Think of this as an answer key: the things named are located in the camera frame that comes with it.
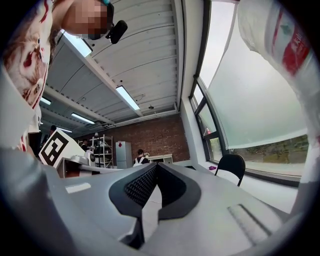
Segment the headset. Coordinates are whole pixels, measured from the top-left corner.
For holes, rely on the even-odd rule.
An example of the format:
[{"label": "headset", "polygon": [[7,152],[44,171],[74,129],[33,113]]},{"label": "headset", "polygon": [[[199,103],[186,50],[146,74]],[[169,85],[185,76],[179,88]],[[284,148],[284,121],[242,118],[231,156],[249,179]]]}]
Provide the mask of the headset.
[{"label": "headset", "polygon": [[[128,25],[124,20],[118,21],[115,25],[113,21],[115,13],[114,6],[110,3],[110,0],[100,1],[107,8],[107,35],[105,38],[110,39],[112,44],[116,44],[128,29]],[[87,38],[90,40],[98,40],[104,35],[105,34],[88,34]]]}]

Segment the white refrigerator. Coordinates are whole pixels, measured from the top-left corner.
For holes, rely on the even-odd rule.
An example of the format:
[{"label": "white refrigerator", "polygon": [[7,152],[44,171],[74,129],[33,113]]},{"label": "white refrigerator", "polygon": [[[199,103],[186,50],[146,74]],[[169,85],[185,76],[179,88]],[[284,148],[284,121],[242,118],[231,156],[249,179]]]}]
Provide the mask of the white refrigerator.
[{"label": "white refrigerator", "polygon": [[118,141],[115,143],[116,168],[127,169],[133,166],[131,143]]}]

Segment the metal shelf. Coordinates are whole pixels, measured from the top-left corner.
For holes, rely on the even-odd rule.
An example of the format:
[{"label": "metal shelf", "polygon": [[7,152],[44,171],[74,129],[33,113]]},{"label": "metal shelf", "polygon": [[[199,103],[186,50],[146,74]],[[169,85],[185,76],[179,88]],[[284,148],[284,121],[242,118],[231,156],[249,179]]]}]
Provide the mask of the metal shelf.
[{"label": "metal shelf", "polygon": [[105,136],[95,138],[94,136],[92,139],[89,140],[91,142],[92,147],[94,147],[93,154],[97,157],[99,162],[96,162],[95,164],[98,167],[109,167],[114,166],[114,157],[113,157],[113,137],[111,136]]}]

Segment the red brick wall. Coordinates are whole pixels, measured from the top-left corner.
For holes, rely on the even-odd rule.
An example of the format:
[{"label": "red brick wall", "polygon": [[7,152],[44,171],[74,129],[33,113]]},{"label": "red brick wall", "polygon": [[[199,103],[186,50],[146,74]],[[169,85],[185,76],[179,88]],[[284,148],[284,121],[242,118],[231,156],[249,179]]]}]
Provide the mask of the red brick wall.
[{"label": "red brick wall", "polygon": [[[137,157],[137,151],[143,149],[150,156],[172,154],[173,162],[189,160],[189,148],[185,136],[182,119],[179,114],[156,118],[126,126],[106,129],[99,132],[102,135],[113,136],[114,165],[117,165],[115,143],[124,141],[131,143],[132,159]],[[94,133],[76,138],[92,139]]]}]

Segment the black chair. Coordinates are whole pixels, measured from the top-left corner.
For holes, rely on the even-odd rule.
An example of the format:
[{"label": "black chair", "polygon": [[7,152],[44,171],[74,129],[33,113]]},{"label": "black chair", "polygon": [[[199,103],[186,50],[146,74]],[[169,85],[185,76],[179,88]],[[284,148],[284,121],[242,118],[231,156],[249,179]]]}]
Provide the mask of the black chair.
[{"label": "black chair", "polygon": [[239,183],[237,186],[240,187],[242,178],[245,175],[246,162],[244,158],[239,154],[226,154],[220,159],[215,172],[215,176],[217,175],[219,169],[231,172],[236,175],[239,178]]}]

